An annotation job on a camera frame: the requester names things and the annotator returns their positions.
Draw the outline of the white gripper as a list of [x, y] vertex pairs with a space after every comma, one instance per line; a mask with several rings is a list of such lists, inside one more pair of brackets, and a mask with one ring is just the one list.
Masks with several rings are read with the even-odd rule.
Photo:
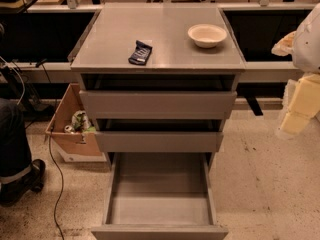
[[[296, 32], [292, 31], [278, 41], [271, 53], [287, 56], [293, 53], [293, 41]], [[283, 109], [275, 134], [279, 138], [294, 138], [320, 111], [320, 75], [304, 74], [297, 81], [289, 79], [283, 95]]]

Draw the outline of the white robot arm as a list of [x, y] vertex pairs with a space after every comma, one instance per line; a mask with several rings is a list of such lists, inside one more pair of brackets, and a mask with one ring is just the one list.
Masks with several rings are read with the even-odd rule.
[[276, 134], [293, 138], [301, 133], [320, 112], [320, 4], [317, 4], [298, 28], [278, 41], [271, 53], [292, 56], [293, 65], [304, 72], [285, 88], [281, 123]]

